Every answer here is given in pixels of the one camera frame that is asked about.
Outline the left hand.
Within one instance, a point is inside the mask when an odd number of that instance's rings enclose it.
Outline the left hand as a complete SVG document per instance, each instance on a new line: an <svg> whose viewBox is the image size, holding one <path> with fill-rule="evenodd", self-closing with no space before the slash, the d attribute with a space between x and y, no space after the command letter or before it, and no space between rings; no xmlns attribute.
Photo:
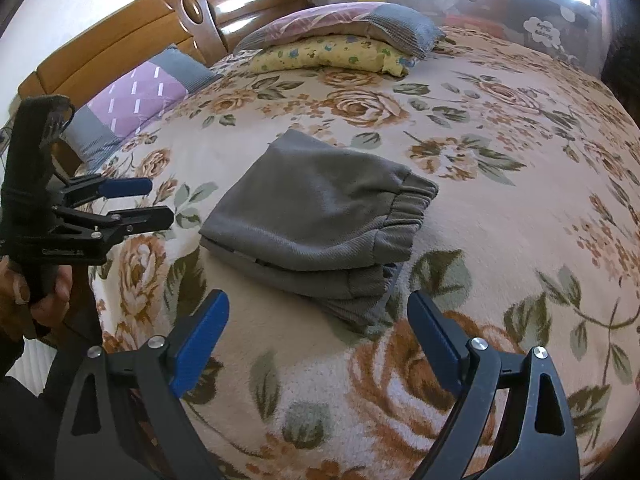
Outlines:
<svg viewBox="0 0 640 480"><path fill-rule="evenodd" d="M9 259L1 260L1 331L12 341L22 340L32 323L49 328L62 324L70 307L73 272L60 266L54 289L38 302L30 298L26 280L9 267Z"/></svg>

